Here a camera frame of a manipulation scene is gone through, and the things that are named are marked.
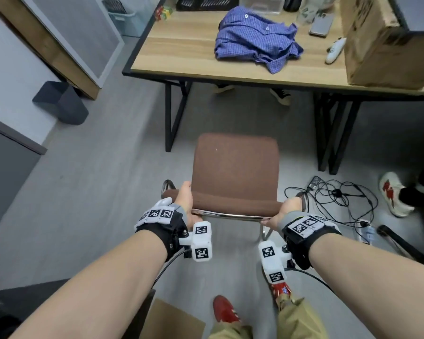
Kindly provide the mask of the white plastic basket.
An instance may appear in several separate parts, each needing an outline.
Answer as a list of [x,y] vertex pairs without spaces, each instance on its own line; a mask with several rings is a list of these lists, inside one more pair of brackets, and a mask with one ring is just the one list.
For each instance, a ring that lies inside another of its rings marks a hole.
[[145,5],[134,0],[101,0],[108,15],[122,36],[140,37],[147,25]]

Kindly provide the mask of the person's right forearm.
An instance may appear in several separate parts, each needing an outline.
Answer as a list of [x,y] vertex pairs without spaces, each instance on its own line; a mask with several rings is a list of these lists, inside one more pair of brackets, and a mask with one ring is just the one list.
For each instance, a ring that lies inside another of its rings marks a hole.
[[309,251],[312,267],[376,339],[424,339],[424,265],[338,234]]

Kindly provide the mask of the person's left hand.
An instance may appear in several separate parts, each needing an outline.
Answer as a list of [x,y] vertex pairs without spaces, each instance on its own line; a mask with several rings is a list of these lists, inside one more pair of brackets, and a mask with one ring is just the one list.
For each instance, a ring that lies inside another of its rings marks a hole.
[[191,182],[185,181],[176,199],[164,198],[147,210],[134,226],[136,233],[143,230],[155,234],[163,243],[169,261],[181,248],[179,238],[184,232],[192,231],[195,223],[190,223],[192,211]]

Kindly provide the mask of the wooden table with black frame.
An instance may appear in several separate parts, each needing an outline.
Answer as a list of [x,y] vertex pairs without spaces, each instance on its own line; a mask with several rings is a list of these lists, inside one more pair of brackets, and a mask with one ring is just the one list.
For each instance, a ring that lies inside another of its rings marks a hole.
[[280,73],[270,74],[253,63],[219,62],[213,49],[218,24],[225,12],[173,12],[165,21],[148,22],[128,59],[124,76],[164,84],[164,148],[170,152],[193,82],[275,87],[313,91],[317,165],[337,174],[362,102],[424,101],[421,90],[350,85],[344,57],[325,64],[325,49],[343,35],[340,1],[327,38],[320,39],[300,27],[297,42],[304,53]]

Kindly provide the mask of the wooden cabinet with glass door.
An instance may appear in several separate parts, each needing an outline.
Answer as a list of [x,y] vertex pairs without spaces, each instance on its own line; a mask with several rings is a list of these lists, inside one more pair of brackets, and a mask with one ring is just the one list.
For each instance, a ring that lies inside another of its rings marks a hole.
[[0,17],[61,81],[90,100],[124,46],[101,0],[0,0]]

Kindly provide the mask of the grey low cabinet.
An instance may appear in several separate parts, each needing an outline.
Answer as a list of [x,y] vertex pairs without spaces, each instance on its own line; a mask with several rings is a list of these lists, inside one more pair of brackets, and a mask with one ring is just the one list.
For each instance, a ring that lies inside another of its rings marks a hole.
[[42,145],[0,122],[0,221],[46,152]]

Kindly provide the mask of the clear plastic container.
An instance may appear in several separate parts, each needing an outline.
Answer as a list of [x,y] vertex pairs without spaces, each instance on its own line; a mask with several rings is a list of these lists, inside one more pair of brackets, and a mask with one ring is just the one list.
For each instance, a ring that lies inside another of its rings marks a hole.
[[262,14],[280,14],[285,0],[239,0],[239,5]]

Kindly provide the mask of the flat cardboard sheet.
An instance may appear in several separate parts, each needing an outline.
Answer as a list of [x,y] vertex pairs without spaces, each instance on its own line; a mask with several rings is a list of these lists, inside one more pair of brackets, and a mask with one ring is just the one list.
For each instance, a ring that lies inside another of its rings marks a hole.
[[202,339],[205,323],[156,298],[138,339]]

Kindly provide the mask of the brown cardboard box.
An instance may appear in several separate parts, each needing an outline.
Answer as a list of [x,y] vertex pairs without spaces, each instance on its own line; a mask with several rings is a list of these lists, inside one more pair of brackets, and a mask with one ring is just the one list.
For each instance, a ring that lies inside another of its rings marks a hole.
[[348,83],[424,88],[424,34],[403,25],[390,0],[339,0]]

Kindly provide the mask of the grey waste bin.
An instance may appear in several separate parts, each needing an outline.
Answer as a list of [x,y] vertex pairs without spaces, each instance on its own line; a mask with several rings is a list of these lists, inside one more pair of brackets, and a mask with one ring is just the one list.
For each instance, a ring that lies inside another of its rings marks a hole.
[[64,82],[46,81],[32,101],[67,125],[81,125],[89,115],[74,88]]

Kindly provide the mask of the black power adapter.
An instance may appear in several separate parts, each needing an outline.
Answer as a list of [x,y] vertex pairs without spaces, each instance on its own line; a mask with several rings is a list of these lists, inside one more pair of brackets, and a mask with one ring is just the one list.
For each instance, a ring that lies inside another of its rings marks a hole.
[[316,190],[317,188],[323,186],[323,184],[325,183],[325,181],[318,177],[318,176],[314,176],[311,180],[311,182],[309,182],[308,186],[306,187],[306,192],[312,192],[314,190]]

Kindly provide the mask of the brown upholstered chair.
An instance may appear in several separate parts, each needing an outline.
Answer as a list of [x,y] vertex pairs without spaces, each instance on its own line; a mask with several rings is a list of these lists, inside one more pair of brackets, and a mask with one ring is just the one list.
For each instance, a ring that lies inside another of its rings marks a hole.
[[206,133],[192,166],[192,213],[206,220],[260,223],[282,208],[277,200],[279,149],[266,136]]

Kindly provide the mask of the white power strip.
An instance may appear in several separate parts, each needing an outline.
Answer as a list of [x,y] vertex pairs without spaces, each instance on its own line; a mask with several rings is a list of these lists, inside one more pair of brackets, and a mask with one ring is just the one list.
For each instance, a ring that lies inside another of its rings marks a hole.
[[370,225],[369,221],[364,219],[355,221],[354,229],[357,241],[367,245],[373,245],[377,232],[376,229]]

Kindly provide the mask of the black chair leg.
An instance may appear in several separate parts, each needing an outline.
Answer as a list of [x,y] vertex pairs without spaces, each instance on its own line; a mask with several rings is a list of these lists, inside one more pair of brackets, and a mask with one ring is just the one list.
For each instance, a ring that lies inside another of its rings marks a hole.
[[396,247],[400,247],[400,249],[398,249],[399,252],[401,250],[405,251],[412,260],[424,265],[424,254],[417,250],[413,245],[402,239],[401,236],[396,234],[388,226],[380,225],[377,227],[376,232],[381,237],[390,238]]

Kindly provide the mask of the person's left forearm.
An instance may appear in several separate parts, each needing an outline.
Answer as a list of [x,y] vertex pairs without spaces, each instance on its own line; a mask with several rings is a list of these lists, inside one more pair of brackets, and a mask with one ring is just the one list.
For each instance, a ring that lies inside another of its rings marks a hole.
[[155,233],[137,232],[68,280],[9,339],[120,339],[166,259]]

